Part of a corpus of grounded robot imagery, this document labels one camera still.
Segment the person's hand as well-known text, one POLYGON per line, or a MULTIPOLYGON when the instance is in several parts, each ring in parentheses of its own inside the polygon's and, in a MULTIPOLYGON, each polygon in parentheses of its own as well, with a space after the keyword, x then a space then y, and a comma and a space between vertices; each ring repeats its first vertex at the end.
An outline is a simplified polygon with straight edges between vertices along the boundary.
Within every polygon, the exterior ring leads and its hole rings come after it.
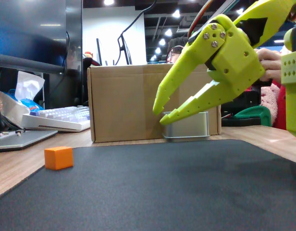
POLYGON ((259 79, 267 82, 270 79, 275 80, 281 84, 281 53, 278 51, 271 51, 266 48, 255 49, 258 59, 263 66, 265 72, 259 79))

